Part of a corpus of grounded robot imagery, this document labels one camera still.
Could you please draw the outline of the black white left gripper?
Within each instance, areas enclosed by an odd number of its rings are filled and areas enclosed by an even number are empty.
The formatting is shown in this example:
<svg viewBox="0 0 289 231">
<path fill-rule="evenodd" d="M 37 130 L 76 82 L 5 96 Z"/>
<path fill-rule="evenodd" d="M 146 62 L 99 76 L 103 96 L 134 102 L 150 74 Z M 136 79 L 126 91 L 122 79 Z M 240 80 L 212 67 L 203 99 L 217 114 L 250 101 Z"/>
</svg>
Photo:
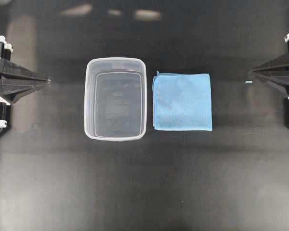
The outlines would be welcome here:
<svg viewBox="0 0 289 231">
<path fill-rule="evenodd" d="M 0 137 L 11 127 L 11 104 L 51 84 L 49 78 L 9 61 L 12 52 L 13 46 L 0 36 Z M 3 75 L 24 80 L 3 80 Z"/>
</svg>

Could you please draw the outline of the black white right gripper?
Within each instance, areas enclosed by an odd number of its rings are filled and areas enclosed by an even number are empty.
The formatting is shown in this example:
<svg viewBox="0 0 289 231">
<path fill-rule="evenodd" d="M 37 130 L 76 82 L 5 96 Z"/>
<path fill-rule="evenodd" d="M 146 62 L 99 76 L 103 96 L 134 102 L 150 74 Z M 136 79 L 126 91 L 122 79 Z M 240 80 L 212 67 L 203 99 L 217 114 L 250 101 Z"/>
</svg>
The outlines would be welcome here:
<svg viewBox="0 0 289 231">
<path fill-rule="evenodd" d="M 285 42 L 289 51 L 289 33 L 285 35 Z M 289 103 L 289 71 L 272 71 L 272 70 L 289 69 L 289 53 L 281 55 L 264 64 L 253 67 L 249 72 L 249 78 L 257 78 L 261 82 L 267 83 L 283 94 L 288 95 Z"/>
</svg>

